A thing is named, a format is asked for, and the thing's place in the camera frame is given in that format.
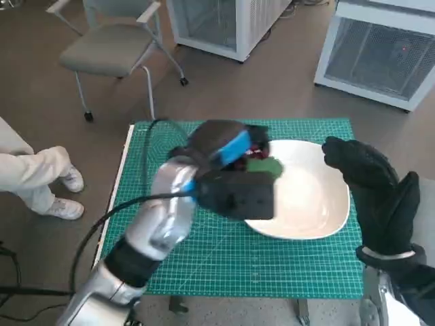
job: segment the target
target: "black cable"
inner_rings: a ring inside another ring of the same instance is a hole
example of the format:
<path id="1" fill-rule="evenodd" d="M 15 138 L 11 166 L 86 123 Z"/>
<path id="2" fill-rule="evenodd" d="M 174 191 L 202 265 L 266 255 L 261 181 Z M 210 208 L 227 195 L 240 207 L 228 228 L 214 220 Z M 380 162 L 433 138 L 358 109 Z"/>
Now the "black cable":
<path id="1" fill-rule="evenodd" d="M 304 5 L 329 5 L 329 1 L 325 0 L 304 0 Z"/>
<path id="2" fill-rule="evenodd" d="M 13 294 L 13 295 L 47 295 L 53 297 L 64 297 L 66 295 L 71 295 L 69 291 L 59 291 L 52 289 L 40 289 L 36 287 L 23 287 L 23 286 L 15 286 L 15 287 L 4 287 L 0 286 L 1 294 Z"/>
<path id="3" fill-rule="evenodd" d="M 146 133 L 145 133 L 145 140 L 143 141 L 143 149 L 142 149 L 142 185 L 143 185 L 143 192 L 142 194 L 146 194 L 147 193 L 147 156 L 148 156 L 148 147 L 150 146 L 150 141 L 151 141 L 151 134 L 152 134 L 152 130 L 154 129 L 155 126 L 157 126 L 157 124 L 161 123 L 161 122 L 167 122 L 168 124 L 172 125 L 172 127 L 174 127 L 174 129 L 176 129 L 184 138 L 185 141 L 187 141 L 187 139 L 189 138 L 188 133 L 176 122 L 163 117 L 160 119 L 155 119 L 150 126 L 148 127 Z"/>
<path id="4" fill-rule="evenodd" d="M 0 255 L 8 256 L 11 258 L 15 267 L 16 287 L 17 288 L 21 287 L 21 268 L 20 268 L 20 264 L 18 263 L 16 253 L 3 247 L 2 243 L 0 242 Z M 13 296 L 14 294 L 10 293 L 7 294 L 2 300 L 0 300 L 0 308 L 3 307 L 6 304 L 6 302 L 8 302 Z"/>
<path id="5" fill-rule="evenodd" d="M 261 40 L 258 42 L 258 44 L 260 44 L 261 42 L 267 41 L 268 38 L 271 36 L 271 34 L 272 34 L 272 27 L 267 30 L 266 34 L 264 34 L 264 36 L 261 38 Z"/>
<path id="6" fill-rule="evenodd" d="M 60 307 L 64 307 L 64 306 L 66 306 L 66 304 L 56 304 L 54 306 L 45 307 L 44 309 L 37 311 L 32 317 L 29 317 L 29 318 L 16 318 L 16 317 L 8 316 L 6 314 L 0 314 L 0 318 L 8 319 L 10 321 L 16 321 L 19 323 L 27 323 L 29 321 L 32 321 L 33 319 L 36 319 L 44 311 L 47 311 L 49 309 L 60 308 Z"/>
<path id="7" fill-rule="evenodd" d="M 75 252 L 73 265 L 71 267 L 71 271 L 69 273 L 69 290 L 71 293 L 75 293 L 75 275 L 77 273 L 77 267 L 82 256 L 83 250 L 85 249 L 88 241 L 92 237 L 92 235 L 98 230 L 98 228 L 103 225 L 112 215 L 115 215 L 119 211 L 126 209 L 134 204 L 138 204 L 140 202 L 146 202 L 148 200 L 153 199 L 165 199 L 165 198 L 175 198 L 175 197 L 190 197 L 193 196 L 193 192 L 175 192 L 172 194 L 157 194 L 157 195 L 149 195 L 149 196 L 140 196 L 129 200 L 128 202 L 123 202 L 118 206 L 114 207 L 111 211 L 105 213 L 88 231 L 87 235 L 81 241 L 79 248 Z"/>

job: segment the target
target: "table leg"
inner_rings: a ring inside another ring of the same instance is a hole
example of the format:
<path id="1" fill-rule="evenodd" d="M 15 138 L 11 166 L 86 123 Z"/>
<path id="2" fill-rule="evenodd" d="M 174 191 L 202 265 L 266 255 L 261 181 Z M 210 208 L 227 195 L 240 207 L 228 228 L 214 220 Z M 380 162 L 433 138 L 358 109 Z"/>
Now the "table leg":
<path id="1" fill-rule="evenodd" d="M 185 305 L 182 296 L 171 295 L 169 298 L 169 311 L 174 314 L 185 314 L 189 312 L 189 308 Z"/>
<path id="2" fill-rule="evenodd" d="M 308 310 L 308 300 L 307 299 L 297 299 L 296 300 L 297 310 L 296 316 L 302 326 L 310 325 L 310 312 Z"/>

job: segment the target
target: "chair caster wheel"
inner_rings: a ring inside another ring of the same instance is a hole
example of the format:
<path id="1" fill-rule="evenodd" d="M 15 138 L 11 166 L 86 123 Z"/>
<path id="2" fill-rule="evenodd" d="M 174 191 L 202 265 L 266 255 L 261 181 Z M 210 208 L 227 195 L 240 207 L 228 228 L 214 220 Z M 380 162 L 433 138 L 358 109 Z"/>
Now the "chair caster wheel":
<path id="1" fill-rule="evenodd" d="M 87 122 L 93 122 L 93 121 L 94 121 L 94 116 L 92 115 L 91 112 L 86 112 L 86 113 L 84 114 L 84 119 L 85 119 Z"/>
<path id="2" fill-rule="evenodd" d="M 187 86 L 188 84 L 189 84 L 189 81 L 186 79 L 186 78 L 181 78 L 180 80 L 179 80 L 179 82 L 180 82 L 180 84 L 181 84 L 181 86 Z"/>

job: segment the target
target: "white sneaker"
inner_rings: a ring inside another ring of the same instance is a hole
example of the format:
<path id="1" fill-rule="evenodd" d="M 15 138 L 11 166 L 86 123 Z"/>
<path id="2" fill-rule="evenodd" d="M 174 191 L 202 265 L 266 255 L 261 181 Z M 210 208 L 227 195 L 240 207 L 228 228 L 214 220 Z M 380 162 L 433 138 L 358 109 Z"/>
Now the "white sneaker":
<path id="1" fill-rule="evenodd" d="M 78 219 L 83 215 L 83 212 L 84 207 L 79 202 L 63 198 L 55 198 L 53 205 L 45 215 L 51 215 L 61 219 Z"/>
<path id="2" fill-rule="evenodd" d="M 73 165 L 71 165 L 68 174 L 59 179 L 70 192 L 81 192 L 84 188 L 83 176 Z"/>

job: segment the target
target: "chair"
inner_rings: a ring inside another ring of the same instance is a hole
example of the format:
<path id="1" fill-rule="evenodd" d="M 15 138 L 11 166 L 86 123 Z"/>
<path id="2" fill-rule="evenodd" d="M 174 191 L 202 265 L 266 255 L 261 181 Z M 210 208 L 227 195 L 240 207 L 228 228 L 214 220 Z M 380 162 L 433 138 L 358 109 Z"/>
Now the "chair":
<path id="1" fill-rule="evenodd" d="M 90 30 L 82 34 L 60 13 L 68 2 L 70 0 L 58 0 L 46 11 L 60 18 L 80 35 L 80 38 L 60 55 L 60 64 L 75 73 L 86 121 L 92 122 L 94 118 L 86 105 L 79 73 L 122 79 L 129 76 L 136 68 L 143 69 L 147 74 L 150 113 L 152 119 L 155 120 L 151 74 L 150 70 L 142 64 L 153 43 L 175 65 L 179 71 L 182 86 L 188 84 L 182 68 L 165 49 L 160 39 L 160 23 L 157 13 L 160 3 L 151 0 L 83 0 Z M 134 18 L 138 24 L 100 25 L 96 17 L 97 12 L 106 16 Z M 151 18 L 154 18 L 156 32 L 148 24 Z"/>

